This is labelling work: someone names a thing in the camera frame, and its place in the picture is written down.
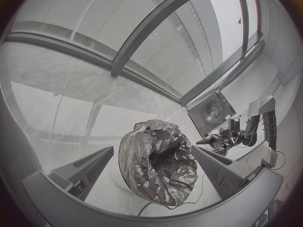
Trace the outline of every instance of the robotic arm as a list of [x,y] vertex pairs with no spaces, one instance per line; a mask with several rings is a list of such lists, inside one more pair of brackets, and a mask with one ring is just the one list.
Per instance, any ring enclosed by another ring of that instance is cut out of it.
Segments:
[[248,121],[245,130],[240,129],[240,119],[228,119],[228,126],[219,128],[219,134],[211,134],[196,144],[209,144],[213,152],[226,156],[228,150],[236,145],[254,146],[257,141],[257,129],[260,115],[263,115],[265,141],[272,150],[276,150],[277,122],[275,115],[275,99],[269,96],[249,104]]

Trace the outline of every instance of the washing machine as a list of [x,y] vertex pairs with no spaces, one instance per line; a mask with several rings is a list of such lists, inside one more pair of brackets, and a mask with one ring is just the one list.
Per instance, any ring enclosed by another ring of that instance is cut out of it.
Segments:
[[188,111],[202,138],[236,114],[221,92],[213,93]]

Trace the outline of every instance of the trash bag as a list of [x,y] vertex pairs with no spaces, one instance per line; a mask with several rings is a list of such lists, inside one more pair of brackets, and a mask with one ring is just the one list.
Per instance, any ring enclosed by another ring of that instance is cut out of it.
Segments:
[[119,166],[128,187],[150,202],[182,205],[198,175],[191,143],[178,126],[148,120],[135,124],[125,138]]

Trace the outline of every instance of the washing machine drum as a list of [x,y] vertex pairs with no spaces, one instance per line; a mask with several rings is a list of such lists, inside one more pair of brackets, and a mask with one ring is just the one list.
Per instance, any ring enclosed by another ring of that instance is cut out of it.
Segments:
[[202,118],[210,123],[217,124],[224,118],[223,105],[220,101],[210,100],[201,108]]

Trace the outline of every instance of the floor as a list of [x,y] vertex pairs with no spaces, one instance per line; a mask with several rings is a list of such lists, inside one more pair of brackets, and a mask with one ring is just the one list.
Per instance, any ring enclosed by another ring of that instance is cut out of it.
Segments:
[[[0,48],[0,70],[9,109],[47,174],[107,146],[117,152],[121,138],[134,124],[148,119],[177,124],[192,143],[201,139],[187,111],[176,102],[78,58],[6,42]],[[117,162],[115,154],[85,201],[104,210],[138,215],[148,202],[112,181],[109,169]],[[177,215],[220,201],[200,167],[198,175],[187,199],[199,200],[196,204],[175,210],[151,204],[141,216]]]

